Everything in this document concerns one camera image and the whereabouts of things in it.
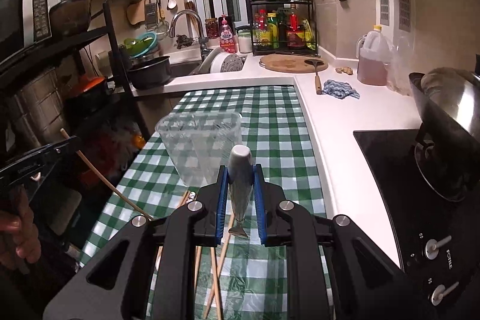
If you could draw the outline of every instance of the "blue cloth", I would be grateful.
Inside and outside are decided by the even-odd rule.
[[[328,79],[323,84],[322,94],[331,95],[332,97],[339,99],[344,99],[348,96],[360,99],[360,94],[358,94],[357,90],[352,88],[348,83],[337,82],[332,79]]]

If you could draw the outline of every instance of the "black glass cooktop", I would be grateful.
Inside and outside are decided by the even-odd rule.
[[[418,129],[353,132],[386,206],[402,269],[430,301],[438,286],[454,287],[436,303],[442,315],[478,275],[480,189],[470,191],[461,202],[450,202],[433,191],[415,161],[417,133]],[[447,243],[436,255],[426,253],[429,240],[444,238]]]

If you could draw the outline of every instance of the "checkered tablecloth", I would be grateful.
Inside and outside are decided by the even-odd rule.
[[[314,151],[292,86],[192,91],[182,98],[174,111],[241,113],[242,141],[251,149],[254,162],[262,165],[266,181],[282,186],[287,199],[303,205],[311,213],[325,216]],[[117,188],[156,218],[171,214],[186,190],[158,133],[150,138]],[[230,238],[222,269],[220,289],[224,319],[285,319],[285,248],[265,248],[260,244],[253,203],[252,196],[244,224],[250,238]],[[227,225],[230,202],[226,213]],[[81,263],[86,264],[136,214],[120,198],[112,195],[83,248]],[[221,246],[218,246],[218,257],[220,250]],[[211,273],[210,251],[204,248],[195,297],[196,319],[202,317],[210,294]],[[330,291],[328,275],[326,280]],[[215,301],[208,317],[216,318]]]

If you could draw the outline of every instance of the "hand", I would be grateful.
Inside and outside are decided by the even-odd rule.
[[[28,206],[28,198],[23,188],[12,190],[12,192],[14,192],[12,199],[18,210],[18,216],[0,211],[0,233],[11,234],[17,255],[28,263],[35,263],[40,259],[41,247],[38,229],[33,224],[33,212]],[[6,248],[3,235],[0,235],[0,263],[8,269],[16,269],[13,255]]]

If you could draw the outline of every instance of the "chrome faucet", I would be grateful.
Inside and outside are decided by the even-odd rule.
[[[207,42],[208,42],[208,37],[205,37],[205,34],[203,33],[203,24],[202,20],[200,19],[200,16],[198,13],[194,10],[182,10],[179,11],[177,14],[175,14],[172,18],[172,22],[170,24],[170,32],[169,32],[169,37],[170,38],[175,38],[175,27],[177,25],[177,20],[183,16],[183,15],[191,15],[193,18],[197,20],[198,24],[198,32],[200,34],[200,37],[198,38],[198,43],[200,44],[200,56],[202,58],[202,63],[205,60],[205,58],[212,52],[211,49],[207,48]]]

